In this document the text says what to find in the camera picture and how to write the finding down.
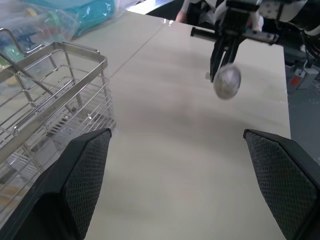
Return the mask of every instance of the table surface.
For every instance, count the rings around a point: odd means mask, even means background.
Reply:
[[[289,138],[280,46],[244,41],[238,94],[205,78],[214,43],[127,12],[77,40],[108,57],[117,127],[87,240],[284,240],[243,131]]]

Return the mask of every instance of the person's arm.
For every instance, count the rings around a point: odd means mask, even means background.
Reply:
[[[175,20],[180,23],[186,23],[187,22],[187,11],[189,8],[190,0],[184,0],[181,10],[178,12]]]

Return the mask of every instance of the person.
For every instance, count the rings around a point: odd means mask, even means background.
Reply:
[[[201,23],[207,22],[207,23],[210,23],[213,25],[214,24],[214,14],[216,11],[216,5],[217,5],[217,1],[219,1],[219,0],[205,0],[205,1],[209,5],[209,11],[203,11],[203,13],[200,14],[198,23],[201,24]],[[198,4],[200,2],[202,2],[202,0],[184,0],[182,7],[181,7],[180,11],[178,12],[175,20],[180,23],[186,23],[187,22],[187,12],[188,12],[190,4]],[[260,16],[258,12],[253,12],[251,14],[251,22],[252,22],[252,29],[253,30],[262,31],[262,27],[264,25],[264,18],[262,16]]]

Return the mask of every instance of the robotic arm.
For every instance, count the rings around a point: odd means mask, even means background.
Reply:
[[[219,67],[233,63],[244,39],[277,43],[277,35],[249,27],[257,20],[257,12],[300,29],[306,49],[313,57],[320,58],[320,0],[226,0],[217,7],[212,20],[215,25],[212,37],[216,43],[210,60],[211,82]]]

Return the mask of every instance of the metal dish rack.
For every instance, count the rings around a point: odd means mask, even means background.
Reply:
[[[69,141],[114,128],[107,59],[98,50],[54,42],[24,52],[0,72],[0,228]]]

